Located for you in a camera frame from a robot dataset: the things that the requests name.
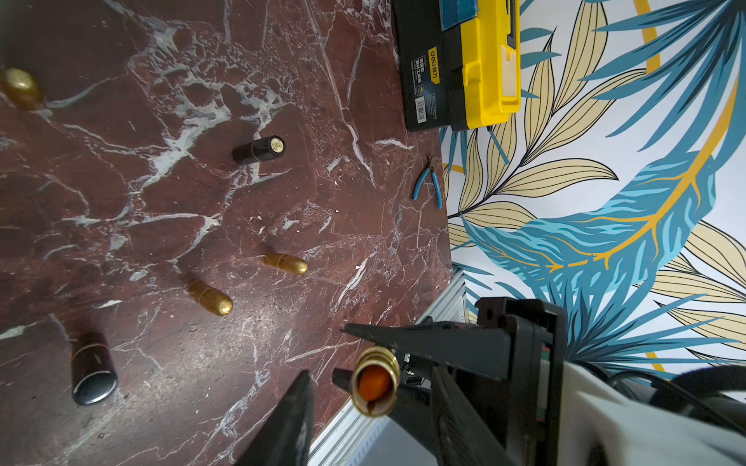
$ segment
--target pliers handle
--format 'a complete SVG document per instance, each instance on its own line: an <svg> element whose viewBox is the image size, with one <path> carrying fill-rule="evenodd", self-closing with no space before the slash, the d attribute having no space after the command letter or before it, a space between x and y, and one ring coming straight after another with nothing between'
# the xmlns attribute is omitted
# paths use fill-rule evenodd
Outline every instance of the pliers handle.
<svg viewBox="0 0 746 466"><path fill-rule="evenodd" d="M430 161L427 164L427 167L420 175L419 180L417 180L417 184L415 185L415 192L412 196L412 199L414 201L417 201L417 198L419 197L420 188L422 188L422 184L424 183L424 179L427 178L427 176L430 175L433 178L433 184L435 185L435 196L436 200L438 201L438 209L443 208L443 196L440 192L440 184L438 183L438 175L436 174L436 167L433 164L433 160L430 159Z"/></svg>

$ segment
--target leaf pattern wallpaper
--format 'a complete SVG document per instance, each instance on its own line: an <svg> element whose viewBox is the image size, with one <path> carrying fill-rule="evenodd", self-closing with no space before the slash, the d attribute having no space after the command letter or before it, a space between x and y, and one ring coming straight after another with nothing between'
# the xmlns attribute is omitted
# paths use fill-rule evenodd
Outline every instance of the leaf pattern wallpaper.
<svg viewBox="0 0 746 466"><path fill-rule="evenodd" d="M441 129L472 320L536 297L571 361L746 364L746 4L524 0L521 26L521 112Z"/></svg>

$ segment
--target marble table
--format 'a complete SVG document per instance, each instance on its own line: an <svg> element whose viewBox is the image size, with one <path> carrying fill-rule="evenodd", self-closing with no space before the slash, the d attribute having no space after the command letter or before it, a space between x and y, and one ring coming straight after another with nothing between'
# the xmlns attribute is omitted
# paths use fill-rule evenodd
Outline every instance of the marble table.
<svg viewBox="0 0 746 466"><path fill-rule="evenodd" d="M47 110L0 102L0 465L229 465L303 368L318 432L363 349L339 328L409 324L451 277L432 184L411 200L439 140L404 129L390 5L13 3L3 63ZM282 158L231 159L272 134ZM119 387L80 407L70 340L91 331Z"/></svg>

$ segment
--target toolbox label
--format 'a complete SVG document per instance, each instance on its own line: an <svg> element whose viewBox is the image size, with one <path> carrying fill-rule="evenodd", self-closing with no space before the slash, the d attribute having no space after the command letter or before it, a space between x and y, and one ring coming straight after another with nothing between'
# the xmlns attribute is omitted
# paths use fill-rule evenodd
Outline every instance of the toolbox label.
<svg viewBox="0 0 746 466"><path fill-rule="evenodd" d="M432 47L427 55L410 62L414 86L414 102L417 124L438 119L438 98L440 70L438 51Z"/></svg>
<svg viewBox="0 0 746 466"><path fill-rule="evenodd" d="M424 110L424 97L415 99L415 107L417 107L417 122L425 123L427 121L427 114Z"/></svg>
<svg viewBox="0 0 746 466"><path fill-rule="evenodd" d="M427 51L427 58L430 61L430 81L433 84L440 84L440 74L438 73L438 48L432 47Z"/></svg>

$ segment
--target yellow toolbox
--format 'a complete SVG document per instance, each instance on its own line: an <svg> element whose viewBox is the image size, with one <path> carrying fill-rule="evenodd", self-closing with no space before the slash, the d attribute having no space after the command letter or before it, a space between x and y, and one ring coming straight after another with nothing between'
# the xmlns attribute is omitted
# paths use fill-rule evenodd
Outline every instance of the yellow toolbox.
<svg viewBox="0 0 746 466"><path fill-rule="evenodd" d="M516 0L479 0L476 17L445 30L443 1L393 2L407 129L508 121L521 109Z"/></svg>

